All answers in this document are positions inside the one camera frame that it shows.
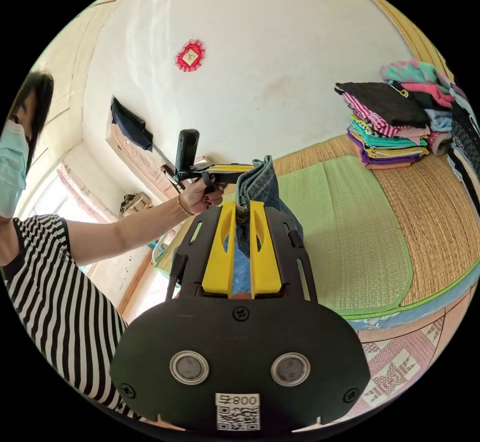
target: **face mask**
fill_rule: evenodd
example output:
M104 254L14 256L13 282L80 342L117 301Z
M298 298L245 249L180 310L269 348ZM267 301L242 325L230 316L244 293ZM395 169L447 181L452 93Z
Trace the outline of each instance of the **face mask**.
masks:
M0 216L11 219L25 190L29 145L24 128L7 120L0 135Z

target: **hand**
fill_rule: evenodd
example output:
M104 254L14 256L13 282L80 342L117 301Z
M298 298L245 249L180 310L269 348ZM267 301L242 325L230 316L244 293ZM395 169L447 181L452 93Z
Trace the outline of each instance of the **hand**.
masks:
M218 206L223 202L226 185L215 184L215 187L214 192L205 193L207 186L202 178L197 182L190 184L180 194L179 201L181 206L193 215L201 214L210 207Z

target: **screw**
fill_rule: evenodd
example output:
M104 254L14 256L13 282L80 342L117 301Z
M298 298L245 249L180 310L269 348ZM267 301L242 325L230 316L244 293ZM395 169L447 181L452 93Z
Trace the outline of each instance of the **screw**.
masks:
M246 321L250 312L246 307L237 307L233 310L233 318L238 322Z
M127 399L134 399L135 396L137 395L133 389L133 387L131 387L130 385L128 385L127 383L123 383L121 386L120 386L120 390L121 392L123 393L123 395L127 398Z
M357 388L351 388L346 392L343 396L343 401L346 404L351 404L353 401L356 401L358 396L360 395L360 391Z

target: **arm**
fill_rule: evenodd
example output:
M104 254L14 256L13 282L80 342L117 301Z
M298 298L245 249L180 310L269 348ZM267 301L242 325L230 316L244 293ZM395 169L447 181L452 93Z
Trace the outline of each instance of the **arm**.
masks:
M183 222L222 202L223 187L208 194L199 180L179 197L113 223L85 223L68 220L70 255L79 266L86 266L146 246Z

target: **sticker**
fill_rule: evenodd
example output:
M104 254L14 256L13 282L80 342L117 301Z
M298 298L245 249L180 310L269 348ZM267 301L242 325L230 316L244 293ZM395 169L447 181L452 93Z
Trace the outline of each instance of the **sticker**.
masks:
M183 72L196 71L205 58L204 45L199 40L190 40L175 58L175 65Z
M260 394L216 393L215 405L219 431L260 430Z

